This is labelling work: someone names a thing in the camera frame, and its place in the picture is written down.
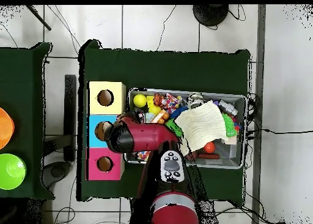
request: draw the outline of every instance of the white control panel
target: white control panel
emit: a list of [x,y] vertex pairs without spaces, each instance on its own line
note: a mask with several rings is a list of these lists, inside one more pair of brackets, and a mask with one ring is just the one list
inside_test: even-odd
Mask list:
[[176,151],[166,151],[161,157],[161,179],[164,182],[182,182],[183,174],[182,158]]

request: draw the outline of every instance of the gray plastic bin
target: gray plastic bin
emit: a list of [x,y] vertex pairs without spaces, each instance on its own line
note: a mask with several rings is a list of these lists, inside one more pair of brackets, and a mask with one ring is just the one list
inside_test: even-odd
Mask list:
[[[137,89],[131,89],[128,92],[128,99],[130,105],[130,111],[133,111],[135,106],[133,104],[133,98],[136,94],[144,94],[146,96],[153,96],[156,93],[165,94],[170,93],[173,96],[188,97],[193,92],[186,91],[171,91],[171,90],[159,90],[159,89],[147,89],[146,91],[137,91]],[[243,95],[232,95],[232,94],[208,94],[205,92],[201,93],[206,101],[209,100],[223,100],[227,103],[231,103],[235,109],[238,111],[236,115],[237,123],[239,123],[242,128],[237,136],[237,145],[226,145],[221,142],[221,140],[215,140],[215,152],[219,154],[220,159],[197,159],[197,166],[206,168],[226,168],[236,170],[241,168],[245,164],[245,144],[246,144],[246,117],[248,112],[248,99]],[[124,154],[124,159],[129,163],[142,163],[137,160],[131,159],[130,154]]]

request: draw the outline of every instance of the green table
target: green table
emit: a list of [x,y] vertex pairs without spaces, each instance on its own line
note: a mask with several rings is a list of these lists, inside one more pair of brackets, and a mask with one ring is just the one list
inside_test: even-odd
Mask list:
[[43,60],[50,43],[31,49],[0,48],[0,107],[15,123],[10,142],[0,154],[19,156],[26,164],[23,183],[13,190],[1,190],[0,197],[53,199],[42,185],[43,165]]
[[[246,95],[249,52],[152,52],[100,49],[97,40],[79,51],[77,199],[136,197],[143,166],[126,163],[120,181],[87,181],[87,81],[120,81],[129,88],[154,88]],[[199,168],[211,200],[243,199],[243,167],[239,170]]]

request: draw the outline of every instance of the green plate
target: green plate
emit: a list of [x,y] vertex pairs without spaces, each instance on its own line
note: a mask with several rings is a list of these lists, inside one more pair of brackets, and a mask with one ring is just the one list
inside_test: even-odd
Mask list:
[[0,155],[0,189],[17,188],[26,175],[26,165],[19,157],[12,154]]

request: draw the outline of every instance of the blue block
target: blue block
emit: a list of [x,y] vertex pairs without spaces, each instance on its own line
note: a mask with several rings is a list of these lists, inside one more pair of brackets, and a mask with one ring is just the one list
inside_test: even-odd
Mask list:
[[102,121],[116,122],[117,115],[90,115],[89,116],[89,147],[108,147],[105,141],[95,136],[95,128]]

